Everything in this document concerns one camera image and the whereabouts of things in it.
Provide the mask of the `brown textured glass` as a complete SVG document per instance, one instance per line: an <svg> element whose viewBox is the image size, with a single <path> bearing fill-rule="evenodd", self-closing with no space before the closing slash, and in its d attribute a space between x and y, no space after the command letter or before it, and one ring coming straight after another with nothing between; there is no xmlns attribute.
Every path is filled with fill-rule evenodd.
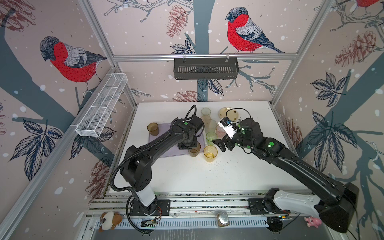
<svg viewBox="0 0 384 240"><path fill-rule="evenodd" d="M189 155L191 157L196 157L199 154L200 150L201 150L201 144L199 142L197 142L196 147L189 149Z"/></svg>
<svg viewBox="0 0 384 240"><path fill-rule="evenodd" d="M147 126L147 130L152 136L157 136L159 134L159 125L157 123L150 123Z"/></svg>

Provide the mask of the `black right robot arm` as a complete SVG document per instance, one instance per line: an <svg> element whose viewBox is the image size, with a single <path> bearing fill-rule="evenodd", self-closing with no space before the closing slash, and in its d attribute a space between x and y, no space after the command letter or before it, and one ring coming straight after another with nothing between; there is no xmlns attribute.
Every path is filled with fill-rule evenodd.
<svg viewBox="0 0 384 240"><path fill-rule="evenodd" d="M218 126L226 135L213 142L222 152L231 151L236 146L249 149L251 154L285 171L312 191L312 195L301 195L271 188L263 198L266 212L299 212L320 219L336 232L345 234L348 231L356 213L357 186L342 184L300 160L278 140L265 137L259 123L252 118L235 124L225 117Z"/></svg>

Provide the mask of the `amber yellow glass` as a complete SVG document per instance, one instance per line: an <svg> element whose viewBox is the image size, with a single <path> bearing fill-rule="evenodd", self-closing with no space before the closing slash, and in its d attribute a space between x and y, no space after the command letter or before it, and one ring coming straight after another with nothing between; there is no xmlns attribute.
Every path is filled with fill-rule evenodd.
<svg viewBox="0 0 384 240"><path fill-rule="evenodd" d="M204 158L205 158L206 162L211 163L215 160L215 158L218 154L218 150L215 146L207 145L204 148L203 153L204 153Z"/></svg>

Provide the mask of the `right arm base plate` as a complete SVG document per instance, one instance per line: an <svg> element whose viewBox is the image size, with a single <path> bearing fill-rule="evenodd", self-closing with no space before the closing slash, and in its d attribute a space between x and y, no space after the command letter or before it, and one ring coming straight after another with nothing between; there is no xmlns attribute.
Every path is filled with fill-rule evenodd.
<svg viewBox="0 0 384 240"><path fill-rule="evenodd" d="M272 200L264 200L262 198L248 199L248 209L252 215L290 215L289 210L280 209Z"/></svg>

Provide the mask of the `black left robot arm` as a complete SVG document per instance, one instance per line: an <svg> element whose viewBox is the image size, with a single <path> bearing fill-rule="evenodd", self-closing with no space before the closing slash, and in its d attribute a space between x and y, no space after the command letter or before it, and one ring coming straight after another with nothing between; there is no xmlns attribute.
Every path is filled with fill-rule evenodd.
<svg viewBox="0 0 384 240"><path fill-rule="evenodd" d="M130 186L118 188L114 180L111 180L111 188L116 192L126 190L132 192L139 201L142 211L148 215L153 214L157 208L157 197L150 186L152 165L174 146L187 151L196 148L198 136L203 130L204 123L197 116L176 118L171 122L169 130L152 142L139 148L129 147L123 161L114 170L113 176L119 173Z"/></svg>

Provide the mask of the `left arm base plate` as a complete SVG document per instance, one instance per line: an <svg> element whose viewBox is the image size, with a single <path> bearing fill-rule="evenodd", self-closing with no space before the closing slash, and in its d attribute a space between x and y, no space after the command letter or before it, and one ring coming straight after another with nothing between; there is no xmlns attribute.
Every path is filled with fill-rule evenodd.
<svg viewBox="0 0 384 240"><path fill-rule="evenodd" d="M170 214L170 200L155 200L145 207L139 200L132 200L129 206L130 217L168 216Z"/></svg>

